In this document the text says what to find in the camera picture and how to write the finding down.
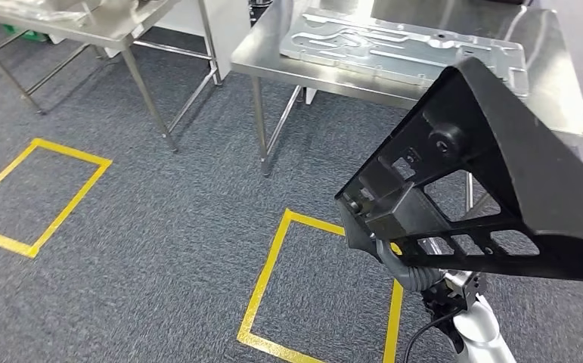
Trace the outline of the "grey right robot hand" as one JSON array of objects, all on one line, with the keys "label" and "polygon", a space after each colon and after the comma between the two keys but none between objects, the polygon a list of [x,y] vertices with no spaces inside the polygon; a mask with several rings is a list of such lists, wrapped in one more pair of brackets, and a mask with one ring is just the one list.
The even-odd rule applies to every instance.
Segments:
[{"label": "grey right robot hand", "polygon": [[401,276],[405,276],[405,273],[407,272],[406,266],[392,251],[391,244],[389,242],[376,239],[376,250],[380,261],[394,275],[396,280],[398,280]]}]

